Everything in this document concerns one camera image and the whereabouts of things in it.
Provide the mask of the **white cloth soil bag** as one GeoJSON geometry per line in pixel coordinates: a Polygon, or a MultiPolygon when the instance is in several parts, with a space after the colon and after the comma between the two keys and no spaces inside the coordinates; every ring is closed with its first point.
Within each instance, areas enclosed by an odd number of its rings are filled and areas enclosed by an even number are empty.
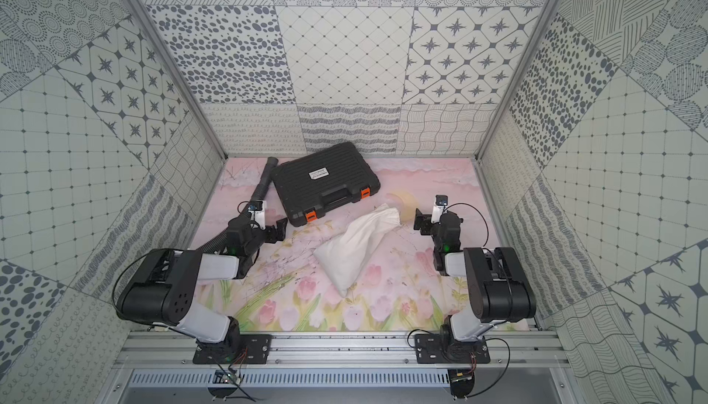
{"type": "Polygon", "coordinates": [[[347,296],[385,236],[400,226],[399,210],[383,204],[313,251],[340,297],[347,296]]]}

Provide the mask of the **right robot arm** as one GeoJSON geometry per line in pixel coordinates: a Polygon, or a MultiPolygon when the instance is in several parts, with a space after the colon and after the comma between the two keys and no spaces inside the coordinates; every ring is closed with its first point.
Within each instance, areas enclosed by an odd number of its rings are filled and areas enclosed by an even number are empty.
{"type": "Polygon", "coordinates": [[[415,213],[414,229],[433,239],[433,267],[441,275],[468,283],[468,306],[444,319],[438,333],[418,339],[420,351],[437,350],[441,357],[462,361],[470,354],[487,363],[485,335],[494,327],[536,315],[537,301],[512,247],[462,247],[462,224],[455,212],[441,205],[433,213],[415,213]]]}

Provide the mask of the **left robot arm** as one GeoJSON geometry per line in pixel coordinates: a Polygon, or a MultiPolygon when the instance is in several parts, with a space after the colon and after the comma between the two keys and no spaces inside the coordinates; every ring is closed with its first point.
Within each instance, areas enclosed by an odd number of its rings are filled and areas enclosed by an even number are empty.
{"type": "Polygon", "coordinates": [[[119,318],[167,328],[195,340],[196,365],[267,361],[271,337],[243,336],[234,317],[221,315],[195,300],[199,282],[242,280],[264,244],[286,237],[288,220],[262,225],[230,221],[217,237],[195,250],[153,249],[134,261],[138,267],[123,289],[112,289],[119,318]]]}

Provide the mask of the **pink floral table mat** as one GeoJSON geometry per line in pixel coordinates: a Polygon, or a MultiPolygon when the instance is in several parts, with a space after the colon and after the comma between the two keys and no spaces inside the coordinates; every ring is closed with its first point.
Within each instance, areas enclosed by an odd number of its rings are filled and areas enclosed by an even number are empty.
{"type": "Polygon", "coordinates": [[[476,170],[468,159],[372,159],[381,188],[264,245],[243,280],[199,282],[195,297],[207,308],[235,317],[251,331],[436,330],[469,304],[468,284],[433,265],[433,240],[413,227],[438,195],[449,198],[463,221],[465,247],[494,248],[499,240],[476,170]],[[356,258],[337,247],[329,258],[317,249],[344,234],[360,217],[394,208],[376,249],[356,258]]]}

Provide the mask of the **black plastic tool case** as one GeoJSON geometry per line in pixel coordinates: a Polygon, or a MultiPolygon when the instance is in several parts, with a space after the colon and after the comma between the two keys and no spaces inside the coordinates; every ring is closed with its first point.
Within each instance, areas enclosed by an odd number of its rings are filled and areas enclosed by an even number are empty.
{"type": "Polygon", "coordinates": [[[379,178],[351,142],[280,164],[271,178],[294,227],[372,197],[381,189],[379,178]]]}

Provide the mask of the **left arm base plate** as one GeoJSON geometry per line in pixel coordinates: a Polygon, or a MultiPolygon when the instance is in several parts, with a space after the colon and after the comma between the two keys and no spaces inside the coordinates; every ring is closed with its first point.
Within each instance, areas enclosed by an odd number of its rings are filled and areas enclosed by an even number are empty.
{"type": "Polygon", "coordinates": [[[223,342],[197,343],[194,365],[265,365],[270,354],[271,334],[228,335],[223,342]]]}

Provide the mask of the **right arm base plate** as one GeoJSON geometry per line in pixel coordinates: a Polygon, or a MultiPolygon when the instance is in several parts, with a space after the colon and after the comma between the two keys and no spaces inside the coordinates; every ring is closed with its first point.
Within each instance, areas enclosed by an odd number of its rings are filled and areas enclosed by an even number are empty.
{"type": "Polygon", "coordinates": [[[490,353],[485,342],[461,342],[440,334],[419,332],[409,338],[419,365],[480,365],[490,363],[490,353]]]}

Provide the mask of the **aluminium mounting rail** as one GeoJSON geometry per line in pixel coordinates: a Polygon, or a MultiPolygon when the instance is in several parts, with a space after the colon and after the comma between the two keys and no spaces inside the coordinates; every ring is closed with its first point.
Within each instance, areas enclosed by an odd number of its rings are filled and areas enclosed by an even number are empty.
{"type": "Polygon", "coordinates": [[[476,354],[443,355],[425,332],[274,332],[266,344],[246,335],[249,347],[223,367],[267,368],[568,368],[560,339],[551,331],[493,331],[476,354]]]}

